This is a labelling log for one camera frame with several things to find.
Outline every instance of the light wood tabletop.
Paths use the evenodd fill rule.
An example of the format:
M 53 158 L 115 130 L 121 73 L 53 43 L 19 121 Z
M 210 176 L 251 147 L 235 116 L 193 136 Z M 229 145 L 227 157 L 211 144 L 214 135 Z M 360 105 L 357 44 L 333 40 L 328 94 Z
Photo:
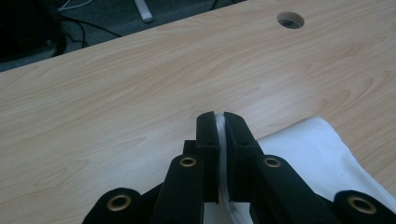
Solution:
M 396 1 L 252 0 L 0 73 L 1 223 L 146 192 L 207 111 L 256 138 L 321 116 L 395 196 Z

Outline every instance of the white towel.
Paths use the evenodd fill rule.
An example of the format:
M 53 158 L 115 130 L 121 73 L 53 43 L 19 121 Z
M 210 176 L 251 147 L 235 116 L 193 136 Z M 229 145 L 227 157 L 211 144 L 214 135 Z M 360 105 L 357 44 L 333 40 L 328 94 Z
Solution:
M 224 117 L 216 115 L 216 122 L 224 152 Z M 353 189 L 371 195 L 396 213 L 395 198 L 361 168 L 326 120 L 306 119 L 258 142 L 264 154 L 285 159 L 316 194 L 332 201 L 337 192 Z M 224 163 L 220 162 L 221 175 L 225 175 L 224 169 Z M 224 181 L 223 176 L 220 194 L 224 195 L 227 192 L 221 179 Z M 206 204 L 205 223 L 252 223 L 248 203 L 228 203 L 225 197 L 218 205 Z

